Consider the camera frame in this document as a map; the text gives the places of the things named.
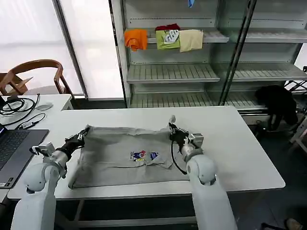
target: laptop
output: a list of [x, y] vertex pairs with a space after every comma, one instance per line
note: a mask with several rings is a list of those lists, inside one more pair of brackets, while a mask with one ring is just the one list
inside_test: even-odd
[[0, 124], [0, 189], [12, 188], [49, 130], [8, 130]]

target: computer mouse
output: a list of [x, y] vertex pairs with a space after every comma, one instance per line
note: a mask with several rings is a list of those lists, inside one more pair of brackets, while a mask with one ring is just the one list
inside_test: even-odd
[[53, 103], [51, 102], [46, 102], [45, 104], [39, 105], [36, 107], [37, 110], [39, 111], [45, 111], [53, 107]]

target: black bag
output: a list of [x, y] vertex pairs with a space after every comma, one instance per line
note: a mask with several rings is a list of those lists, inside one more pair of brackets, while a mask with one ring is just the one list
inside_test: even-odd
[[[282, 119], [289, 125], [297, 123], [296, 102], [292, 94], [284, 87], [279, 85], [264, 86], [256, 91], [255, 96], [259, 104], [265, 105], [269, 110], [270, 130], [276, 130]], [[272, 124], [273, 115], [276, 115], [274, 124]]]

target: red cloth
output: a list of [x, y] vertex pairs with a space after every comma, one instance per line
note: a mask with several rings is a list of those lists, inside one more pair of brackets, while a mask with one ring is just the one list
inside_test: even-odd
[[170, 24], [170, 25], [160, 25], [156, 27], [156, 31], [158, 30], [180, 30], [180, 27], [177, 25], [177, 23]]

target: orange cloth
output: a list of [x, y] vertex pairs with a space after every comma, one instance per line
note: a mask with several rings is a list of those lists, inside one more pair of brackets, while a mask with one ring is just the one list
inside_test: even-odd
[[125, 45], [130, 47], [132, 51], [147, 49], [147, 31], [140, 29], [126, 31]]

